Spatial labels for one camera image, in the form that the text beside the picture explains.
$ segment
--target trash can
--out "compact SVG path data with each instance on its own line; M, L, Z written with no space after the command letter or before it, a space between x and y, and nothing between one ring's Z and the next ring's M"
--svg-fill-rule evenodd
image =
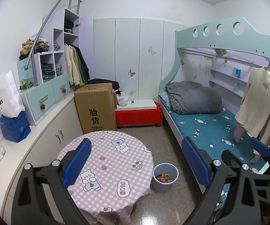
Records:
M156 179L160 174L168 174L170 176L170 183L162 183ZM152 179L152 184L155 190L158 192L166 192L170 187L177 181L179 177L178 169L170 163L160 163L154 168L154 174Z

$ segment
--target blue gripper pad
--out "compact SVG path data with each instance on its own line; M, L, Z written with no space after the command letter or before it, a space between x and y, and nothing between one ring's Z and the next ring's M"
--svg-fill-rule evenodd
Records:
M68 186L74 185L75 181L77 180L82 168L84 167L90 153L91 153L91 142L90 140L86 139L85 142L80 144L80 148L78 149L77 153L71 159L69 164L64 170L63 175L63 186L67 189Z
M209 169L187 138L182 140L182 152L198 182L207 188L210 185Z
M263 157L270 156L270 148L262 144L255 137L250 138L250 146L256 151L258 151Z

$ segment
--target metal handrail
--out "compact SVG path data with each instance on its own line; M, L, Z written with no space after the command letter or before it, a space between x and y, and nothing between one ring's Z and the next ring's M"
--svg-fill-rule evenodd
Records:
M32 45L32 48L31 50L29 51L29 55L27 57L27 60L26 60L26 64L24 66L24 69L25 70L28 70L29 68L29 63L30 63L30 60L32 58L32 71L33 71L33 76L34 76L34 83L35 83L35 86L38 86L38 81L37 81L37 77L36 77L36 70L35 70L35 65L34 65L34 61L35 61L35 57L34 57L34 49L35 49L35 46L36 46L36 43L38 42L39 40L39 37L40 37L40 34L41 32L43 31L43 28L44 26L46 25L47 21L49 20L50 16L52 15L52 13L55 11L56 7L59 5L59 3L61 2L62 0L59 0L56 5L53 7L53 9L50 11L50 13L48 14L48 16L46 17L46 19L44 20L40 30L38 31L37 33L37 36L33 42L33 45ZM68 5L68 9L71 9L71 2L72 0L69 0L69 5ZM78 7L77 7L77 15L79 14L79 10L80 10L80 3L82 1L81 0L78 0Z

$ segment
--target red butterfly decal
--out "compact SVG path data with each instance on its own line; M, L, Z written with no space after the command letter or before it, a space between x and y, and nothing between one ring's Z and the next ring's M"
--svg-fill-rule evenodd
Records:
M131 69L128 72L128 75L130 75L131 77L133 77L135 75L135 72L132 73Z

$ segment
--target gray comforter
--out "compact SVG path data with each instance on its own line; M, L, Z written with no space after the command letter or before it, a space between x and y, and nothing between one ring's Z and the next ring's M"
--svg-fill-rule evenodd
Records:
M220 113L222 97L212 87L191 81L173 82L166 86L173 109L179 114Z

